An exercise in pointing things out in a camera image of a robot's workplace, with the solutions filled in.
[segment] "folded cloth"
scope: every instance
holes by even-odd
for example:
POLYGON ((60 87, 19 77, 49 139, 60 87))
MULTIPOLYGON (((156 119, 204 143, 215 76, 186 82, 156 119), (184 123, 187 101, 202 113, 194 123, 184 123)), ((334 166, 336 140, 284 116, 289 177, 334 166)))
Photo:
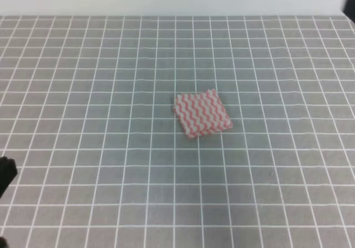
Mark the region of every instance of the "folded cloth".
POLYGON ((180 94, 174 112, 188 138, 217 133, 233 127, 216 90, 201 94, 180 94))

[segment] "cloth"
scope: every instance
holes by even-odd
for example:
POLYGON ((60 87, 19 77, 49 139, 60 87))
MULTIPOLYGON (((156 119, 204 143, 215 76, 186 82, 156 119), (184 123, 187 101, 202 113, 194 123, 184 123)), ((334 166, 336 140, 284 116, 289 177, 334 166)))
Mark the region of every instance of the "cloth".
POLYGON ((201 94, 180 94, 174 112, 188 138, 217 133, 233 127, 216 90, 201 94))

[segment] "white grid line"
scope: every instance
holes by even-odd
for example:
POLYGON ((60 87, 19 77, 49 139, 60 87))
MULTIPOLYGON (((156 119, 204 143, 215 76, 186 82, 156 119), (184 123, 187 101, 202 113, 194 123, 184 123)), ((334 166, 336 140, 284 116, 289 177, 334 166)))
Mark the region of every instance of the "white grid line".
MULTIPOLYGON (((19 107, 19 110, 18 110, 18 113, 17 113, 17 115, 16 115, 15 121, 18 119, 19 114, 20 114, 20 112, 21 112, 21 110, 22 110, 22 106, 23 106, 24 100, 25 100, 25 98, 26 98, 26 95, 27 95, 27 93, 28 93, 29 87, 31 86, 31 82, 32 82, 33 77, 34 77, 34 73, 32 74, 31 80, 30 80, 30 82, 29 82, 29 84, 28 84, 28 86, 27 86, 27 90, 26 90, 26 92, 25 92, 25 97, 23 98, 23 100, 22 100, 22 102, 21 102, 21 105, 20 105, 20 107, 19 107)), ((8 146, 8 144, 9 144, 9 142, 10 142, 10 136, 11 136, 11 134, 13 133, 14 128, 15 128, 15 123, 14 123, 14 124, 12 125, 12 127, 11 127, 11 132, 10 132, 9 137, 8 137, 8 139, 7 139, 7 141, 6 141, 6 144, 5 144, 5 146, 4 146, 4 151, 7 150, 7 146, 8 146)), ((17 185, 18 185, 18 183, 20 182, 21 177, 22 177, 22 172, 19 173, 19 175, 18 175, 18 180, 17 180, 17 184, 16 184, 16 186, 15 186, 14 194, 13 194, 13 197, 11 198, 11 203, 14 202, 14 198, 15 198, 15 195, 16 195, 16 192, 17 192, 17 189, 18 189, 18 186, 17 186, 17 185)), ((5 230, 7 221, 8 221, 8 219, 9 219, 9 217, 10 217, 10 212, 11 212, 11 207, 7 210, 7 214, 6 214, 4 223, 3 223, 3 228, 2 228, 2 230, 1 230, 1 235, 4 233, 4 230, 5 230)))
MULTIPOLYGON (((56 68, 55 71, 53 72, 52 80, 50 81, 51 84, 53 83, 53 79, 54 79, 54 76, 55 76, 56 71, 57 71, 57 68, 56 68)), ((47 95, 45 96, 45 99, 46 99, 46 100, 48 99, 48 95, 49 95, 49 92, 47 92, 47 95)), ((44 110, 44 106, 42 107, 42 109, 41 109, 41 111, 40 111, 39 117, 42 116, 43 110, 44 110)), ((36 132, 36 131, 38 130, 39 122, 40 122, 40 119, 38 119, 38 121, 37 121, 37 123, 36 123, 34 132, 36 132)), ((35 135, 33 135, 32 138, 31 138, 31 143, 30 143, 30 145, 29 145, 30 148, 32 147, 34 137, 35 137, 35 135)), ((45 172, 45 177, 44 177, 43 186, 42 186, 42 188, 41 188, 41 190, 40 190, 40 193, 39 193, 39 196, 38 196, 37 206, 36 206, 36 208, 35 208, 35 212, 34 212, 33 219, 32 219, 32 227, 31 227, 31 229, 30 229, 30 231, 29 231, 29 234, 28 234, 28 237, 27 237, 26 247, 28 247, 29 242, 30 242, 30 239, 31 239, 31 234, 32 234, 32 231, 33 231, 33 226, 34 226, 35 220, 36 220, 36 218, 37 218, 38 205, 39 205, 39 203, 40 203, 40 201, 41 201, 41 199, 42 199, 43 190, 44 190, 44 183, 45 183, 45 181, 47 180, 48 173, 49 173, 49 168, 48 168, 48 169, 46 170, 46 172, 45 172)))
MULTIPOLYGON (((312 124, 312 127, 313 127, 313 129, 314 129, 314 132, 316 132, 315 127, 314 127, 314 125, 313 125, 313 122, 311 122, 311 124, 312 124)), ((318 145, 318 147, 320 148, 321 146, 320 146, 320 143, 319 143, 317 134, 315 135, 315 137, 316 137, 317 145, 318 145)), ((340 142, 341 142, 342 147, 344 148, 342 139, 341 139, 341 138, 339 138, 339 139, 340 139, 340 142)), ((325 160, 324 160, 324 156, 323 156, 322 153, 321 153, 321 158, 322 158, 323 163, 324 163, 324 165, 325 165, 326 162, 325 162, 325 160)), ((332 185, 332 180, 331 180, 331 177, 330 177, 330 174, 329 174, 328 169, 326 169, 326 173, 327 173, 329 182, 331 183, 331 188, 332 188, 332 192, 333 192, 335 201, 336 201, 336 203, 338 204, 338 198, 337 198, 337 195, 336 195, 336 193, 335 193, 334 187, 333 187, 333 185, 332 185)), ((351 168, 351 173, 352 173, 353 177, 355 178, 354 172, 353 172, 352 168, 351 168)), ((339 212, 339 215, 340 215, 340 218, 341 218, 341 221, 342 221, 342 225, 344 226, 344 233, 345 233, 345 235, 346 235, 346 238, 347 238, 349 247, 351 248, 351 247, 352 247, 352 244, 351 244, 351 240, 350 240, 350 238, 349 238, 348 231, 347 231, 346 228, 345 228, 346 225, 345 225, 345 222, 344 222, 343 214, 342 214, 342 212, 341 212, 341 209, 340 209, 339 205, 338 205, 337 207, 338 207, 338 212, 339 212)))
MULTIPOLYGON (((159 31, 156 33, 156 38, 159 37, 159 31)), ((155 78, 156 78, 156 64, 158 62, 158 40, 156 40, 156 51, 155 51, 155 69, 154 69, 154 87, 153 87, 153 105, 155 101, 155 78)), ((148 186, 147 186, 147 193, 146 193, 146 207, 145 207, 145 227, 144 227, 144 242, 143 248, 146 248, 146 236, 147 236, 147 228, 148 228, 148 202, 149 202, 149 191, 150 191, 150 166, 151 166, 151 149, 153 144, 153 117, 154 117, 154 108, 151 109, 151 128, 150 128, 150 147, 149 147, 149 164, 148 164, 148 186)))
MULTIPOLYGON (((231 49, 231 52, 233 53, 231 41, 230 41, 230 49, 231 49)), ((235 78, 237 92, 239 92, 237 76, 236 76, 236 72, 235 71, 234 71, 234 78, 235 78)), ((237 97, 238 97, 238 103, 240 103, 240 94, 239 93, 237 93, 237 97)), ((256 219, 257 219, 257 223, 258 223, 260 244, 261 244, 261 248, 264 248, 264 240, 263 240, 262 231, 261 231, 260 215, 259 215, 259 210, 257 208, 257 201, 256 201, 256 194, 255 194, 255 184, 254 184, 252 171, 251 171, 251 163, 250 163, 250 157, 249 157, 249 153, 248 153, 248 144, 247 144, 247 140, 246 140, 245 125, 244 125, 243 112, 242 112, 241 106, 239 106, 239 111, 240 111, 240 115, 241 115, 241 124, 242 124, 243 133, 244 133, 245 149, 247 151, 247 153, 246 153, 247 161, 248 161, 248 166, 247 167, 249 168, 249 175, 250 175, 250 182, 251 182, 252 192, 253 192, 256 219)))
MULTIPOLYGON (((291 55, 290 50, 289 50, 288 47, 287 47, 287 51, 288 51, 288 54, 291 55)), ((278 80, 277 80, 277 85, 278 85, 279 90, 281 91, 280 82, 279 82, 278 80)), ((285 104, 284 99, 283 99, 283 96, 281 96, 281 100, 282 100, 282 103, 285 104)), ((283 109, 284 109, 285 114, 286 114, 286 119, 287 119, 288 128, 289 128, 289 130, 290 130, 290 133, 292 133, 293 131, 292 131, 292 127, 291 127, 291 124, 290 124, 290 120, 289 120, 289 118, 288 118, 288 114, 287 114, 286 107, 283 106, 283 109)), ((292 144, 293 144, 293 147, 296 148, 296 142, 295 142, 295 139, 294 139, 294 137, 293 137, 293 134, 291 134, 291 137, 292 137, 292 144)), ((301 167, 302 164, 301 164, 301 161, 300 161, 300 155, 298 154, 298 150, 297 150, 297 149, 296 149, 296 157, 297 157, 297 162, 298 162, 298 164, 299 164, 299 166, 300 166, 300 171, 301 171, 301 175, 302 175, 302 181, 303 181, 303 183, 304 183, 304 185, 305 185, 307 200, 309 201, 309 203, 312 203, 311 198, 310 198, 310 194, 309 194, 309 191, 308 191, 308 187, 307 187, 307 185, 306 185, 307 182, 306 182, 305 174, 303 173, 303 168, 301 167)), ((275 171, 277 172, 274 157, 273 157, 273 163, 274 163, 274 165, 275 165, 275 171)), ((283 209, 284 209, 284 211, 285 211, 285 216, 286 216, 286 219, 287 219, 287 212, 286 212, 284 200, 282 200, 282 204, 283 204, 283 209)), ((313 222, 314 222, 314 224, 315 224, 315 226, 316 226, 316 233, 317 233, 317 238, 318 238, 319 245, 320 245, 321 248, 323 248, 323 244, 322 244, 321 237, 320 237, 319 230, 318 230, 318 225, 317 225, 317 220, 316 220, 315 212, 314 212, 314 210, 313 210, 312 205, 311 205, 311 214, 312 214, 313 222)))
MULTIPOLYGON (((192 18, 192 28, 194 27, 194 18, 192 18)), ((195 57, 195 32, 192 32, 192 45, 194 47, 194 57, 195 57)), ((195 81, 195 93, 197 93, 197 81, 196 81, 196 59, 194 59, 194 81, 195 81)), ((204 208, 202 205, 202 177, 201 177, 201 155, 200 155, 200 137, 197 136, 197 157, 199 160, 199 181, 200 181, 200 212, 201 212, 201 225, 204 226, 204 208)), ((201 230, 202 248, 205 248, 205 230, 201 230)))
MULTIPOLYGON (((257 80, 257 75, 256 75, 256 70, 254 68, 254 74, 255 74, 255 79, 257 80)), ((258 90, 258 94, 259 94, 259 99, 261 101, 261 94, 260 94, 260 89, 259 89, 259 84, 258 82, 256 83, 256 86, 257 86, 257 90, 258 90)), ((268 144, 270 146, 270 148, 272 148, 272 144, 271 144, 271 139, 270 139, 270 134, 268 132, 268 126, 267 126, 267 123, 266 123, 266 120, 265 120, 265 111, 264 111, 264 108, 263 106, 261 107, 261 110, 262 110, 262 113, 263 113, 263 117, 264 117, 264 121, 265 121, 265 128, 266 128, 266 133, 267 133, 267 138, 268 138, 268 144)), ((272 157, 272 161, 273 161, 273 165, 274 165, 274 168, 275 168, 275 175, 276 175, 276 180, 277 180, 277 185, 278 185, 278 190, 280 192, 280 197, 281 197, 281 201, 282 203, 283 202, 283 196, 282 196, 282 190, 281 190, 281 186, 280 186, 280 180, 278 178, 278 173, 277 173, 277 169, 276 169, 276 163, 275 163, 275 158, 274 158, 274 154, 271 153, 271 157, 272 157)), ((286 226, 287 226, 287 232, 288 232, 288 238, 289 238, 289 241, 290 241, 290 246, 291 248, 293 248, 293 241, 292 241, 292 236, 291 236, 291 232, 290 232, 290 227, 289 227, 289 224, 288 224, 288 217, 287 217, 287 213, 286 213, 286 208, 285 206, 283 205, 282 206, 282 210, 283 210, 283 214, 285 216, 285 222, 286 222, 286 226)))
MULTIPOLYGON (((210 17, 210 28, 212 28, 211 17, 210 17)), ((213 58, 213 65, 214 65, 215 84, 216 84, 216 88, 217 88, 216 64, 215 64, 215 56, 214 56, 214 51, 213 51, 213 41, 212 40, 211 40, 211 45, 212 45, 212 58, 213 58)), ((232 226, 231 208, 230 208, 230 205, 229 205, 229 203, 230 203, 229 202, 229 191, 228 191, 228 186, 227 186, 226 160, 225 160, 225 156, 224 156, 224 146, 223 146, 222 133, 220 133, 220 137, 221 137, 221 150, 222 150, 223 165, 224 165, 224 178, 225 178, 225 183, 226 183, 226 195, 227 195, 227 204, 228 204, 229 225, 232 226)), ((232 227, 230 228, 230 234, 231 234, 232 248, 234 248, 234 236, 233 236, 232 227)))
MULTIPOLYGON (((175 44, 176 44, 176 16, 175 16, 175 44)), ((175 99, 176 99, 176 46, 174 49, 174 55, 175 55, 175 59, 174 59, 174 103, 175 103, 175 99)), ((176 114, 174 112, 174 120, 176 121, 177 117, 176 114)), ((173 202, 174 202, 174 206, 173 206, 173 248, 175 248, 175 243, 176 243, 176 123, 174 122, 174 192, 173 192, 173 202)))
MULTIPOLYGON (((112 102, 112 96, 113 96, 113 93, 111 93, 111 98, 110 98, 110 103, 112 102)), ((90 209, 90 216, 89 216, 89 221, 88 221, 88 226, 91 225, 92 223, 92 219, 93 219, 93 212, 94 212, 94 202, 95 202, 95 197, 96 197, 96 193, 97 193, 97 184, 99 182, 99 176, 100 176, 100 169, 101 169, 101 163, 102 163, 102 156, 103 156, 103 148, 104 148, 104 145, 105 145, 105 140, 106 140, 106 133, 107 133, 107 128, 108 128, 108 124, 109 124, 109 114, 110 114, 110 109, 111 109, 111 105, 109 105, 109 111, 107 113, 107 118, 106 118, 106 125, 105 125, 105 132, 104 132, 104 139, 103 139, 103 142, 102 142, 102 151, 101 151, 101 154, 100 154, 100 160, 99 160, 99 166, 98 166, 98 173, 97 173, 97 177, 96 177, 96 185, 95 185, 95 188, 94 188, 94 195, 93 195, 93 200, 92 200, 92 206, 91 206, 91 209, 90 209)), ((85 116, 85 119, 84 119, 84 123, 83 123, 83 130, 84 130, 84 127, 85 127, 85 121, 86 121, 86 117, 85 116)), ((84 247, 87 247, 88 245, 88 241, 89 241, 89 235, 90 235, 90 228, 88 228, 87 230, 87 234, 86 234, 86 237, 85 237, 85 245, 84 247)))
MULTIPOLYGON (((85 30, 85 34, 86 34, 87 30, 88 30, 88 26, 89 26, 89 23, 87 23, 87 29, 85 30)), ((74 76, 75 76, 77 70, 78 70, 78 65, 75 66, 74 76)), ((72 81, 72 83, 71 83, 71 85, 70 85, 70 90, 69 90, 69 91, 71 91, 71 89, 72 89, 72 87, 73 87, 73 84, 74 84, 74 81, 72 81)), ((66 100, 65 103, 68 104, 68 102, 69 102, 69 96, 67 97, 67 100, 66 100)), ((62 118, 64 118, 66 109, 67 109, 67 105, 64 107, 64 111, 63 111, 62 118)), ((89 106, 87 106, 87 108, 86 108, 85 117, 87 116, 88 109, 89 109, 89 106)), ((55 140, 55 143, 54 143, 54 147, 56 147, 56 145, 57 145, 58 137, 59 137, 59 135, 57 135, 57 137, 56 137, 56 140, 55 140)), ((78 148, 80 147, 81 140, 82 140, 82 136, 80 136, 78 148)), ((79 149, 77 149, 77 151, 76 151, 76 153, 75 153, 74 165, 76 165, 76 162, 77 162, 77 160, 78 160, 78 154, 79 154, 79 149)), ((74 177, 74 171, 75 171, 75 169, 73 168, 72 173, 71 173, 71 176, 70 176, 70 182, 69 182, 67 194, 66 194, 66 196, 65 196, 65 202, 64 202, 64 208, 63 208, 63 211, 62 211, 62 216, 61 216, 61 218, 60 218, 59 230, 58 230, 57 238, 56 238, 56 240, 55 240, 55 248, 57 248, 58 245, 59 245, 60 233, 62 232, 62 226, 63 226, 65 211, 66 211, 66 207, 67 207, 67 203, 68 203, 68 199, 69 199, 70 188, 71 188, 72 181, 73 181, 73 177, 74 177)))
MULTIPOLYGON (((136 69, 134 71, 134 81, 133 81, 133 88, 135 86, 135 78, 137 75, 137 64, 138 60, 136 61, 136 69)), ((128 124, 128 134, 127 134, 127 141, 126 141, 126 149, 125 149, 125 157, 124 157, 124 165, 123 165, 123 174, 122 174, 122 184, 124 182, 125 176, 126 176, 126 163, 127 163, 127 153, 128 153, 128 143, 129 143, 129 132, 130 132, 130 127, 131 127, 131 118, 132 118, 132 109, 133 109, 133 99, 134 95, 132 95, 132 100, 131 100, 131 108, 130 108, 130 114, 129 114, 129 124, 128 124)), ((121 217, 121 204, 122 204, 122 197, 123 197, 123 188, 121 187, 121 192, 120 192, 120 206, 118 208, 118 214, 117 214, 117 224, 116 224, 116 233, 115 233, 115 243, 114 247, 117 247, 118 243, 118 229, 119 229, 119 224, 120 224, 120 217, 121 217)))
MULTIPOLYGON (((124 16, 74 16, 75 20, 78 21, 103 21, 105 18, 107 18, 108 21, 121 21, 124 16)), ((335 21, 340 21, 340 22, 346 22, 347 17, 346 16, 318 16, 316 18, 317 21, 328 21, 330 18, 336 18, 334 19, 335 21)), ((32 21, 34 20, 35 16, 4 16, 3 20, 4 21, 17 21, 18 19, 23 20, 23 21, 32 21)), ((126 16, 125 17, 127 21, 139 21, 139 16, 126 16)), ((153 21, 156 22, 157 16, 144 16, 143 21, 153 21)), ((192 19, 195 18, 197 22, 208 22, 208 16, 176 16, 177 21, 179 22, 192 22, 192 19)), ((294 21, 296 18, 299 18, 302 21, 310 21, 312 20, 311 16, 281 16, 280 20, 281 21, 294 21)), ((69 16, 41 16, 40 17, 41 21, 47 21, 50 19, 55 19, 56 21, 67 21, 69 20, 69 16)), ((277 21, 277 16, 213 16, 213 21, 277 21)), ((162 22, 174 22, 174 16, 162 16, 161 17, 162 22)))

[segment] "black object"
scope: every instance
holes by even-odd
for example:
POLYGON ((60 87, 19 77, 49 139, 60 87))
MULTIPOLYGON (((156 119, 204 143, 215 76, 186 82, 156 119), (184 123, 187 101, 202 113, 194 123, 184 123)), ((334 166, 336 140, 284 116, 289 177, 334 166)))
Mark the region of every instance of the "black object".
POLYGON ((355 23, 355 0, 346 0, 343 12, 353 23, 355 23))
POLYGON ((6 156, 0 158, 0 198, 17 175, 15 160, 6 156))
POLYGON ((9 248, 7 241, 3 237, 0 237, 0 248, 9 248))

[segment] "gray surface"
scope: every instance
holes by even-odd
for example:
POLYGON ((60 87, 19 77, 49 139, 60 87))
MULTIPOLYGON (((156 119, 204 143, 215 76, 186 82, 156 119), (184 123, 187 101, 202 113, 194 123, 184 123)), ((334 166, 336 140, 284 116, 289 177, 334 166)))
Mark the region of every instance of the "gray surface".
POLYGON ((12 247, 355 246, 353 26, 262 19, 2 18, 12 247), (187 140, 208 88, 234 128, 187 140))

